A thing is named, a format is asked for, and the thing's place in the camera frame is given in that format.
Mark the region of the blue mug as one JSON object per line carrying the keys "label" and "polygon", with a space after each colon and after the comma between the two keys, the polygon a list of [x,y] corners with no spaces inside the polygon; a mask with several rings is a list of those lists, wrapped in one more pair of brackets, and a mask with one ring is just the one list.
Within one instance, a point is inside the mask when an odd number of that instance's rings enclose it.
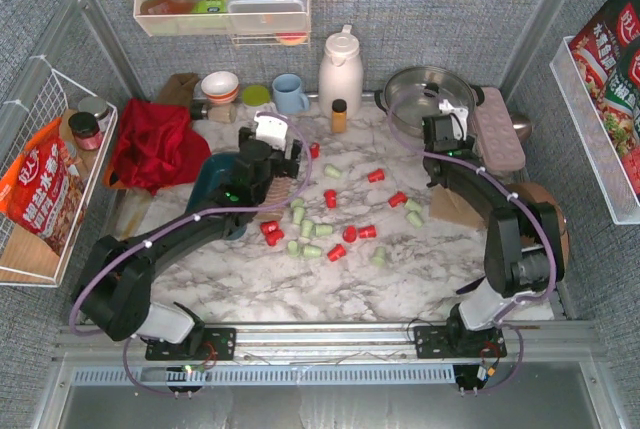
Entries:
{"label": "blue mug", "polygon": [[276,110],[282,115],[306,112],[310,101],[303,91],[302,80],[295,74],[281,74],[272,82],[273,100]]}

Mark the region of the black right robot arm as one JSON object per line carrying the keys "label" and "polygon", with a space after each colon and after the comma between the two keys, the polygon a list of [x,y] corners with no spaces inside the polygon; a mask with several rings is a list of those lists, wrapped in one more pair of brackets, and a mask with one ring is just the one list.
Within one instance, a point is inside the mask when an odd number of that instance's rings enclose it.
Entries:
{"label": "black right robot arm", "polygon": [[546,299],[564,277],[562,236],[556,208],[528,202],[480,165],[452,115],[422,119],[423,166],[431,186],[460,196],[484,219],[484,276],[465,289],[446,322],[448,344],[458,349],[489,339],[515,307]]}

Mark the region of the red capsule far top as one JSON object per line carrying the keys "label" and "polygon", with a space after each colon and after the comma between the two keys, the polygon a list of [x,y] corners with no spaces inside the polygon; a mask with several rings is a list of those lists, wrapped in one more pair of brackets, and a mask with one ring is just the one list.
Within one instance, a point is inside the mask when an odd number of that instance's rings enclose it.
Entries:
{"label": "red capsule far top", "polygon": [[320,145],[318,143],[313,143],[310,146],[310,154],[312,159],[317,159],[320,155]]}

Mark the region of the pepper grinder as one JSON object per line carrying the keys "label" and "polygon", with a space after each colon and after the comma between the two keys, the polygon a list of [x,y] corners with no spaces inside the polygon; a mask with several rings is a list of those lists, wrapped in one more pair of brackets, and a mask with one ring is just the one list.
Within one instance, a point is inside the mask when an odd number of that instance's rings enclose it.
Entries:
{"label": "pepper grinder", "polygon": [[193,103],[189,109],[192,120],[209,120],[217,123],[231,124],[237,117],[233,104],[211,105],[209,103]]}

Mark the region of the red capsule centre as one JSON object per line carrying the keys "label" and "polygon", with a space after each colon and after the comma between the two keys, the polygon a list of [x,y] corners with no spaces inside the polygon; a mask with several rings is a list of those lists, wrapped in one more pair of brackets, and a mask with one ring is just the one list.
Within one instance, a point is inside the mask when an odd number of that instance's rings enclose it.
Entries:
{"label": "red capsule centre", "polygon": [[337,207],[337,192],[333,189],[328,189],[324,192],[324,199],[326,207],[334,209]]}

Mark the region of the red cloth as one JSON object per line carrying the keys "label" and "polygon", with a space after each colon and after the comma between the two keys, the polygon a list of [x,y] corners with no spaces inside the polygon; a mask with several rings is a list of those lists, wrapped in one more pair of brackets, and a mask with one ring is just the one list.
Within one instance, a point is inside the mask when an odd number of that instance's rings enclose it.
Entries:
{"label": "red cloth", "polygon": [[107,180],[154,195],[194,182],[210,155],[186,107],[131,99],[119,123]]}

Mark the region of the green capsule cluster right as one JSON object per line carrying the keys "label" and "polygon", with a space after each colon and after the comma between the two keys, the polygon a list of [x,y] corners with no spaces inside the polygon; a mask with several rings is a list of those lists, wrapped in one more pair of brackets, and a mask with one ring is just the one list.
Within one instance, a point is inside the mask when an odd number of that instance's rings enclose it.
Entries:
{"label": "green capsule cluster right", "polygon": [[330,224],[315,224],[314,225],[314,236],[315,237],[325,237],[331,235],[334,232],[334,228]]}

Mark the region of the striped pink cloth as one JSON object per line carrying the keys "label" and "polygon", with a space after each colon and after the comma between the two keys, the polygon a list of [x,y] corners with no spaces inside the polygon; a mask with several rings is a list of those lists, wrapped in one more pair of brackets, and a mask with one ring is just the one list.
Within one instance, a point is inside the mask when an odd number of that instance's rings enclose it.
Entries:
{"label": "striped pink cloth", "polygon": [[269,207],[269,210],[260,211],[255,219],[259,222],[279,222],[284,215],[286,206],[283,204],[291,194],[293,180],[288,177],[275,178],[267,192],[260,208]]}

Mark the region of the teal storage basket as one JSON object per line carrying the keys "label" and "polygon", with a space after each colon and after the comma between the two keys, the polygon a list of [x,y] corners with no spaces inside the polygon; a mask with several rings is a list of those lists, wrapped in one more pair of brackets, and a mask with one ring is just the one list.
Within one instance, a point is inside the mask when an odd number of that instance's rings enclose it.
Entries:
{"label": "teal storage basket", "polygon": [[211,192],[229,181],[237,156],[237,152],[217,153],[203,163],[192,188],[185,213],[193,212],[207,200]]}

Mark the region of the red capsule left upper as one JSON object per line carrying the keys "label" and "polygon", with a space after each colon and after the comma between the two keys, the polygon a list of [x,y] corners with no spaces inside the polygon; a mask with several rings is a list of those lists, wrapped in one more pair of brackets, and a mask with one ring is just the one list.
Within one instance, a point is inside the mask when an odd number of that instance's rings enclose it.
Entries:
{"label": "red capsule left upper", "polygon": [[279,229],[279,223],[276,220],[265,221],[260,224],[260,230],[264,235],[268,235]]}

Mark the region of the brown cardboard sheet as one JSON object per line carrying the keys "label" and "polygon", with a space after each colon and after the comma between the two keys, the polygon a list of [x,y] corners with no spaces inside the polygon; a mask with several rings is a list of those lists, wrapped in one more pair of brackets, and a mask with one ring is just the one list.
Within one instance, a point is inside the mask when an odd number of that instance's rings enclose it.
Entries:
{"label": "brown cardboard sheet", "polygon": [[486,227],[485,219],[465,199],[441,186],[432,189],[429,215],[472,229]]}

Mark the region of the red capsule upper right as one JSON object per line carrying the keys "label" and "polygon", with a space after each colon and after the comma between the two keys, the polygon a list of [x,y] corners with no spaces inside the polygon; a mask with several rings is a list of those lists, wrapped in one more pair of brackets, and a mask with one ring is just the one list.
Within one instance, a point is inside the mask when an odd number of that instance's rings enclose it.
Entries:
{"label": "red capsule upper right", "polygon": [[370,183],[381,182],[384,181],[385,178],[385,172],[382,168],[376,169],[367,175],[367,179]]}

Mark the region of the brown paper bag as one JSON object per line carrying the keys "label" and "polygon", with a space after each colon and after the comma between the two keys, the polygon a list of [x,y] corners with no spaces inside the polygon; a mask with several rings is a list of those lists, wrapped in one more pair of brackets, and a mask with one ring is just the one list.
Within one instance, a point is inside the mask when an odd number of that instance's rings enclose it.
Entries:
{"label": "brown paper bag", "polygon": [[194,89],[200,81],[196,73],[176,73],[169,77],[154,102],[168,106],[189,108],[193,101]]}

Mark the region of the pink egg tray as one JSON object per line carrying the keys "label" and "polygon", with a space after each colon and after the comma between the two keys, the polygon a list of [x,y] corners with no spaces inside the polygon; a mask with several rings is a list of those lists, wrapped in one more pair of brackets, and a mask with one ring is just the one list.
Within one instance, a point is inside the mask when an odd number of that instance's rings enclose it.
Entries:
{"label": "pink egg tray", "polygon": [[484,101],[471,120],[484,165],[492,173],[519,171],[526,158],[503,97],[494,87],[482,87],[482,91]]}

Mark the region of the steel pot with lid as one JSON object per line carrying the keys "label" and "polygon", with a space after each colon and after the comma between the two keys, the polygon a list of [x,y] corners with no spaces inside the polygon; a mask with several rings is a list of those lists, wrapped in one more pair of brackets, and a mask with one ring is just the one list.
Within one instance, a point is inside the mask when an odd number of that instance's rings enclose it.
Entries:
{"label": "steel pot with lid", "polygon": [[401,132],[422,138],[425,117],[441,115],[440,105],[447,101],[454,108],[466,108],[466,120],[485,101],[480,86],[470,84],[457,74],[435,66],[418,66],[395,73],[382,90],[374,92],[374,101],[384,113],[392,110],[391,120]]}

